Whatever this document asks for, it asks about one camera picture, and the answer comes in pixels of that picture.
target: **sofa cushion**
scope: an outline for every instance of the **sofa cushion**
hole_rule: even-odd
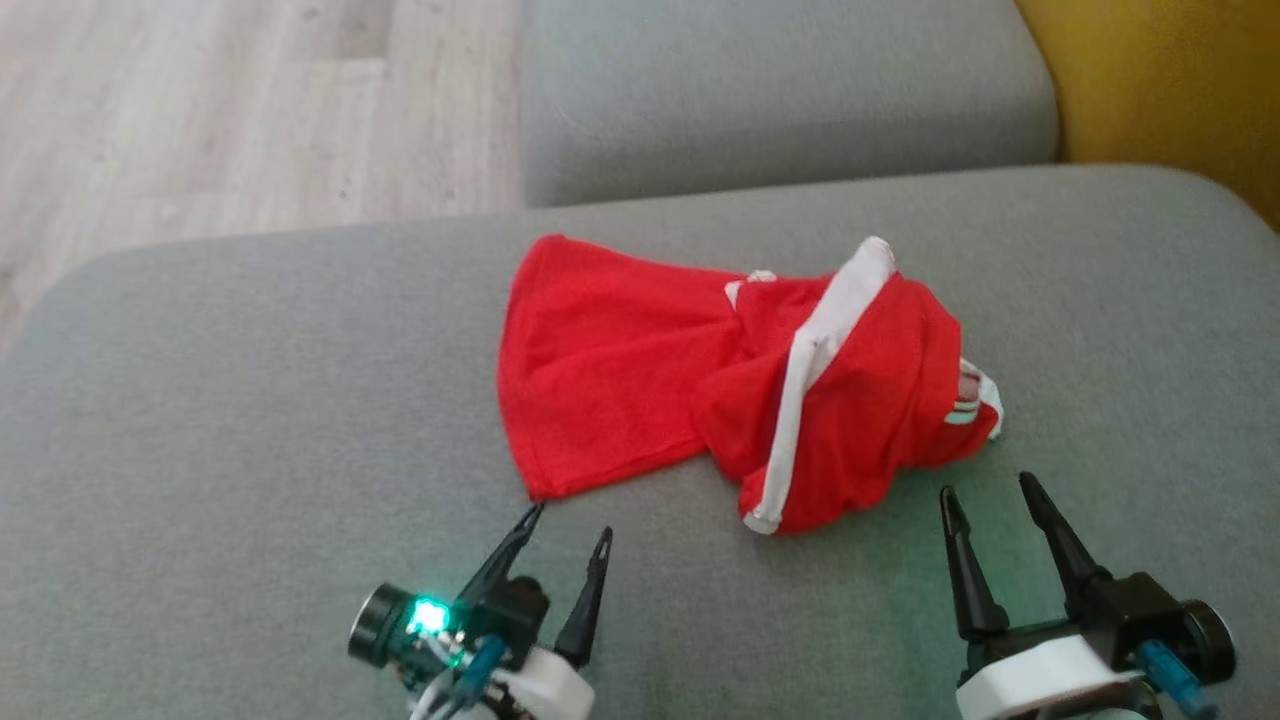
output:
[[[1280,701],[1280,243],[1152,168],[1014,169],[173,245],[95,261],[0,363],[0,717],[403,720],[344,655],[383,580],[452,597],[526,506],[494,361],[540,234],[778,273],[893,242],[1000,382],[1001,439],[790,538],[695,460],[549,506],[550,641],[604,524],[596,717],[952,717],[937,496],[1015,624],[1062,611],[1036,471],[1097,559],[1228,619],[1224,716]]]
[[[535,0],[526,24],[534,205],[1053,159],[1011,0]]]

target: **white stripe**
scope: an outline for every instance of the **white stripe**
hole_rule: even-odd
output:
[[[748,528],[763,534],[778,529],[787,493],[791,492],[805,393],[831,366],[840,347],[854,332],[854,325],[895,272],[888,243],[868,237],[831,279],[813,314],[796,331],[782,382],[777,429],[764,470],[764,489],[760,502],[742,518]]]

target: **white plastic part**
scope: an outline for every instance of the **white plastic part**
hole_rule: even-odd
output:
[[[595,705],[595,691],[573,666],[540,647],[529,651],[520,673],[502,680],[516,702],[538,720],[586,720]]]
[[[1140,673],[1115,673],[1080,635],[1046,641],[979,670],[956,691],[964,720],[1012,717],[1079,698]]]

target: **wire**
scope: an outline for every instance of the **wire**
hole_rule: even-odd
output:
[[[444,664],[445,669],[454,667],[458,661],[454,656],[449,655],[449,651],[444,650],[444,646],[435,638],[435,635],[419,635],[426,642],[426,647],[431,648],[435,657]]]
[[[436,710],[428,720],[449,720],[449,717],[453,717],[457,714],[457,711],[458,711],[457,706],[454,706],[452,702],[447,702],[444,703],[443,707]]]
[[[442,691],[452,684],[452,678],[449,678],[449,673],[447,670],[436,675],[435,679],[431,680],[431,684],[426,685],[426,689],[422,691],[422,697],[417,698],[417,705],[413,706],[413,712],[410,714],[408,720],[422,720],[426,717],[431,705],[443,696]],[[449,703],[445,702],[444,706],[448,707]]]

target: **white trim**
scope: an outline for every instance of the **white trim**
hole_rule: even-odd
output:
[[[978,375],[978,400],[983,405],[989,405],[996,411],[996,427],[991,428],[987,439],[996,439],[1000,437],[1000,430],[1005,427],[1005,405],[1000,402],[1000,388],[996,387],[996,380],[987,377],[987,373],[983,373],[977,365],[964,357],[960,359],[960,372]]]
[[[737,310],[737,291],[742,287],[744,282],[759,283],[759,282],[774,282],[777,279],[778,275],[773,274],[772,270],[751,270],[751,273],[746,275],[745,281],[733,281],[731,283],[724,283],[724,295],[728,296],[730,306]]]
[[[868,237],[831,278],[813,314],[796,331],[787,356],[778,423],[764,470],[760,502],[742,518],[748,528],[762,534],[778,529],[795,471],[805,393],[831,366],[840,347],[854,332],[854,325],[895,272],[893,251],[888,243],[874,236]]]

